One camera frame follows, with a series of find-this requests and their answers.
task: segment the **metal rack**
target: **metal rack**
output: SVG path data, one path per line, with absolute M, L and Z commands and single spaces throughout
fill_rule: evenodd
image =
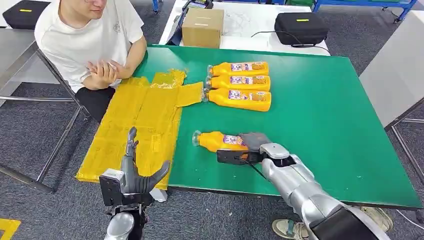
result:
M 389 131 L 389 130 L 392 130 L 393 131 L 394 136 L 399 141 L 400 146 L 402 147 L 403 151 L 405 152 L 406 156 L 408 157 L 409 161 L 411 162 L 413 168 L 415 169 L 416 173 L 418 174 L 419 179 L 421 180 L 422 184 L 424 184 L 424 171 L 420 167 L 420 165 L 418 164 L 417 160 L 415 159 L 414 155 L 412 154 L 412 152 L 409 149 L 407 143 L 405 142 L 404 138 L 402 137 L 401 133 L 398 131 L 398 128 L 397 128 L 397 125 L 399 123 L 424 124 L 424 119 L 407 118 L 407 116 L 412 111 L 414 111 L 418 106 L 420 106 L 421 104 L 424 104 L 424 98 L 422 98 L 420 101 L 418 101 L 416 104 L 414 104 L 408 110 L 406 110 L 402 115 L 400 115 L 394 121 L 392 121 L 391 123 L 389 123 L 384 128 L 384 130 L 386 132 Z
M 390 2 L 390 1 L 370 1 L 370 0 L 313 0 L 313 9 L 312 12 L 318 12 L 321 5 L 342 5 L 342 6 L 368 6 L 368 7 L 382 7 L 384 11 L 386 8 L 402 8 L 403 12 L 394 20 L 394 23 L 402 21 L 407 13 L 411 10 L 413 5 L 417 0 L 410 1 L 399 1 L 399 2 Z

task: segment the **black case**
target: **black case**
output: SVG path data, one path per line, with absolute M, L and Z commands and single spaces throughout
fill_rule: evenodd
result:
M 49 4 L 46 1 L 23 0 L 5 11 L 3 18 L 13 29 L 34 30 L 41 13 Z
M 313 12 L 279 13 L 274 29 L 279 41 L 284 45 L 319 44 L 327 38 L 329 32 L 329 28 Z

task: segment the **green table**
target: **green table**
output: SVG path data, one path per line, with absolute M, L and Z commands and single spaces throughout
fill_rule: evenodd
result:
M 185 84 L 203 81 L 208 65 L 267 61 L 272 104 L 268 112 L 213 102 L 184 107 L 169 186 L 193 190 L 279 195 L 248 165 L 218 163 L 192 145 L 192 134 L 262 132 L 296 154 L 323 189 L 338 200 L 421 208 L 358 76 L 346 57 L 153 45 L 135 76 L 187 69 Z

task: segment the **blue metal shelf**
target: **blue metal shelf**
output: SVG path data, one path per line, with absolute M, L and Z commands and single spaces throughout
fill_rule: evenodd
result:
M 394 7 L 402 8 L 403 12 L 399 15 L 398 18 L 394 20 L 395 23 L 403 20 L 407 13 L 411 10 L 412 6 L 417 2 L 417 0 L 411 1 L 400 1 L 400 2 L 390 2 L 390 1 L 370 1 L 370 0 L 356 0 L 356 1 L 343 1 L 343 0 L 313 0 L 314 6 L 312 12 L 316 13 L 321 5 L 344 5 L 344 6 L 371 6 L 371 7 Z
M 223 2 L 265 3 L 266 0 L 223 0 Z M 284 5 L 285 0 L 272 0 L 273 4 Z

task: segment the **black pants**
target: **black pants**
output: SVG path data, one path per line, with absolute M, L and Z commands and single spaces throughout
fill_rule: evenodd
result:
M 115 89 L 112 87 L 96 91 L 83 87 L 76 92 L 75 97 L 87 109 L 88 113 L 100 123 L 114 94 Z

